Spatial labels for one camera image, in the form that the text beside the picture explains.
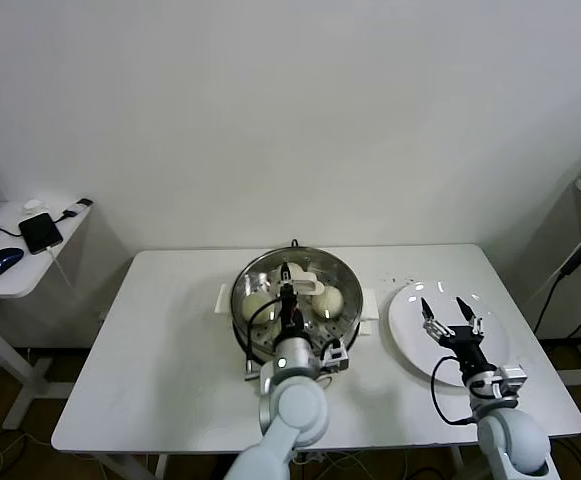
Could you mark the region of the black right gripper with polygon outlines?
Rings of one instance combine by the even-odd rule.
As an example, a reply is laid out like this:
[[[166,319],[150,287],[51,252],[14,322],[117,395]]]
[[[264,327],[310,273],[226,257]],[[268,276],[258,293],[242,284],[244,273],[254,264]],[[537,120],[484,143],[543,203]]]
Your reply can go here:
[[[424,298],[421,298],[423,328],[435,341],[442,339],[442,346],[455,354],[459,362],[462,381],[466,384],[475,375],[488,371],[494,372],[496,366],[488,362],[481,350],[481,342],[484,339],[482,318],[477,317],[472,308],[460,297],[456,297],[455,300],[467,322],[465,326],[448,328],[435,319],[431,307]]]

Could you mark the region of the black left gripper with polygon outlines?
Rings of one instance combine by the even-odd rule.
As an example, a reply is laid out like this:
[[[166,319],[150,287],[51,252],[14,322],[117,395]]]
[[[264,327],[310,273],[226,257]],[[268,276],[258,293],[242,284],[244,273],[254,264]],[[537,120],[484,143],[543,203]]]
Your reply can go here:
[[[298,298],[293,287],[287,284],[295,280],[295,264],[283,262],[280,267],[280,333],[276,336],[275,342],[280,343],[290,338],[306,339],[305,324],[303,315],[298,308]]]

